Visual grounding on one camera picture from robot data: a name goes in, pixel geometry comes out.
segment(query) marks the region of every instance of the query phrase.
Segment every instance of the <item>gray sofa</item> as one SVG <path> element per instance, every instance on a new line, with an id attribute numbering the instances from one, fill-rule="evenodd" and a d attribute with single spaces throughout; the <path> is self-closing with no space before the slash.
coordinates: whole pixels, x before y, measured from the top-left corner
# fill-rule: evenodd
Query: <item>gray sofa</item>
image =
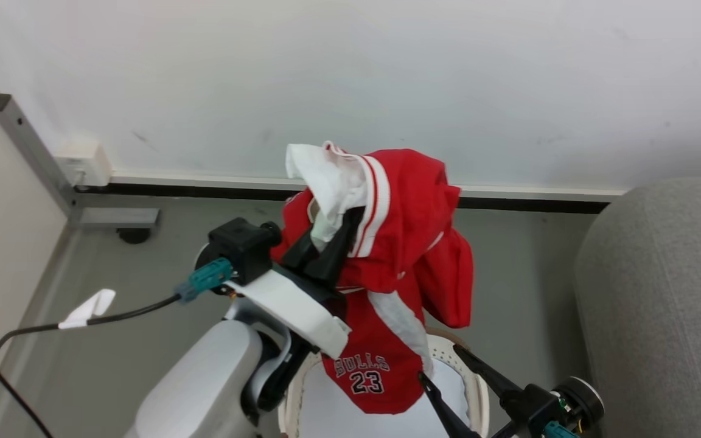
<path id="1" fill-rule="evenodd" d="M 701 437 L 701 178 L 609 205 L 579 253 L 576 294 L 604 437 Z"/>

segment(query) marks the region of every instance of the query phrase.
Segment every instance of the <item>red clothing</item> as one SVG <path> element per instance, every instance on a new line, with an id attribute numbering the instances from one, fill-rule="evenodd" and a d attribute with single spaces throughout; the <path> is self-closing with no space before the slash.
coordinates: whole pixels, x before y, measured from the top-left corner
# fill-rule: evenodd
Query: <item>red clothing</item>
<path id="1" fill-rule="evenodd" d="M 341 358 L 325 357 L 324 366 L 362 411 L 400 413 L 423 392 L 417 372 L 431 375 L 423 308 L 449 327 L 470 324 L 472 253 L 452 227 L 459 189 L 441 161 L 414 150 L 326 148 L 362 163 L 368 202 L 338 284 L 353 331 Z M 308 229 L 312 200 L 307 189 L 284 207 L 276 260 Z"/>

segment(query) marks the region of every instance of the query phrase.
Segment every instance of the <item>black baseboard strip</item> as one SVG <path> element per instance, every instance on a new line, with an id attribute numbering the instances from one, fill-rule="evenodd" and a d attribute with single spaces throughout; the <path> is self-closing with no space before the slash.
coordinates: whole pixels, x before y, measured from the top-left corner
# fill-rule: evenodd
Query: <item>black baseboard strip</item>
<path id="1" fill-rule="evenodd" d="M 132 196 L 169 196 L 187 198 L 223 198 L 228 200 L 284 201 L 298 193 L 295 190 L 224 189 L 220 187 L 153 186 L 147 184 L 108 184 L 89 187 L 81 193 Z M 543 213 L 598 214 L 607 203 L 556 200 L 507 200 L 467 198 L 459 200 L 459 208 L 484 210 L 540 211 Z"/>

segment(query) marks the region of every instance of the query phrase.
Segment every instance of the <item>white electrical box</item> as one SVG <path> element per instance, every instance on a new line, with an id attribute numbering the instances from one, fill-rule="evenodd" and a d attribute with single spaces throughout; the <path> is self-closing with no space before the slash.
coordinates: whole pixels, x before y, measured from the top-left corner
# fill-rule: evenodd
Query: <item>white electrical box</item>
<path id="1" fill-rule="evenodd" d="M 110 182 L 112 166 L 97 141 L 66 142 L 53 157 L 73 186 L 106 186 Z"/>

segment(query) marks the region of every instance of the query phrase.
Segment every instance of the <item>gray floor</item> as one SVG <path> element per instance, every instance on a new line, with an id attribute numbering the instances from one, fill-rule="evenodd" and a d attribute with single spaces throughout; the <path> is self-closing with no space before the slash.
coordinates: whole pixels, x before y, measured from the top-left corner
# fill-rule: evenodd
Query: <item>gray floor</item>
<path id="1" fill-rule="evenodd" d="M 63 300 L 50 309 L 62 319 L 100 288 L 119 292 L 111 311 L 169 296 L 190 273 L 206 233 L 234 217 L 281 222 L 282 203 L 93 196 L 98 205 L 160 207 L 161 229 L 139 246 L 113 232 L 75 236 L 61 278 Z M 472 325 L 456 330 L 485 361 L 523 386 L 552 388 L 564 377 L 588 376 L 571 289 L 572 266 L 591 215 L 459 210 L 456 228 L 475 253 Z M 36 408 L 56 436 L 122 436 L 148 390 L 228 307 L 205 294 L 139 319 L 61 333 L 49 365 L 30 364 L 46 377 Z M 439 325 L 432 319 L 431 324 Z M 23 424 L 13 421 L 12 424 Z M 492 396 L 492 431 L 507 421 Z M 30 431 L 40 436 L 36 428 Z"/>

